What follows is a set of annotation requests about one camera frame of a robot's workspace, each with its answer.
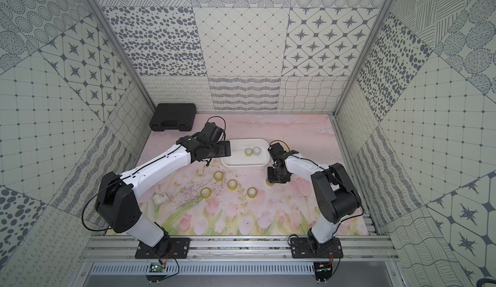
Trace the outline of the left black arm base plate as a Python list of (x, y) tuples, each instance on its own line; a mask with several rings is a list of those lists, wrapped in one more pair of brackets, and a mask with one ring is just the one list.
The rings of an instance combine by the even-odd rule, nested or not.
[(164, 259), (166, 257), (176, 259), (186, 259), (191, 239), (187, 237), (166, 238), (161, 240), (156, 246), (147, 246), (139, 242), (135, 254), (136, 259)]

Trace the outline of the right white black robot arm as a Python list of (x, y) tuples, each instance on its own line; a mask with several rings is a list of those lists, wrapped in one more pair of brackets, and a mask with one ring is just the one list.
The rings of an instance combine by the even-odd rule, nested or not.
[(271, 184), (286, 184), (292, 175), (312, 183), (320, 216), (310, 228), (308, 239), (316, 246), (330, 243), (340, 225), (355, 218), (356, 210), (363, 210), (362, 201), (342, 164), (319, 164), (299, 152), (286, 151), (281, 143), (268, 148), (273, 165), (267, 168)]

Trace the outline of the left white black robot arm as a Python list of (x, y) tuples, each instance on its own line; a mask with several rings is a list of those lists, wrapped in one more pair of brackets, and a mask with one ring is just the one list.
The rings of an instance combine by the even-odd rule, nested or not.
[(231, 155), (226, 132), (213, 122), (192, 136), (180, 138), (150, 161), (121, 174), (107, 173), (96, 194), (95, 211), (115, 233), (127, 233), (159, 256), (169, 248), (169, 234), (147, 218), (138, 199), (159, 181), (193, 162), (209, 163)]

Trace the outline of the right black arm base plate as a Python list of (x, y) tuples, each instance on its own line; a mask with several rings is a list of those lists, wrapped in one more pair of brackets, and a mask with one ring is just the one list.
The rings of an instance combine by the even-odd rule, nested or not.
[(314, 238), (290, 237), (288, 244), (294, 259), (341, 259), (344, 254), (340, 239), (333, 237), (328, 242), (318, 243)]

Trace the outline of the white plastic storage box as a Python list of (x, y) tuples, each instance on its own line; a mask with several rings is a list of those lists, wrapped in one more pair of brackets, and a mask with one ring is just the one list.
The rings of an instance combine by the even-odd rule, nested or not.
[[(227, 168), (261, 168), (270, 161), (269, 144), (261, 138), (235, 139), (230, 141), (231, 155), (221, 158)], [(260, 147), (259, 156), (253, 155), (252, 148)]]

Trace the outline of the yellow tape roll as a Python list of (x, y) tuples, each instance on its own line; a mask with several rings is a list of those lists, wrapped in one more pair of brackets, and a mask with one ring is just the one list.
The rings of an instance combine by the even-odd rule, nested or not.
[(216, 181), (216, 182), (222, 182), (223, 179), (224, 179), (224, 172), (222, 171), (216, 171), (213, 175), (213, 179)]
[(238, 188), (238, 182), (235, 179), (231, 179), (227, 182), (227, 187), (231, 191), (235, 191)]
[(247, 196), (250, 198), (250, 199), (254, 199), (257, 197), (257, 189), (255, 187), (250, 187), (248, 190), (247, 190)]
[(210, 188), (208, 187), (205, 187), (203, 188), (201, 191), (200, 191), (200, 196), (203, 198), (203, 199), (209, 199), (211, 197), (211, 194), (212, 194), (212, 191)]
[(274, 184), (274, 183), (272, 183), (272, 182), (271, 182), (268, 178), (266, 178), (266, 184), (267, 184), (267, 186), (269, 186), (269, 187), (272, 187), (272, 186), (274, 186), (274, 185), (275, 185), (275, 184)]

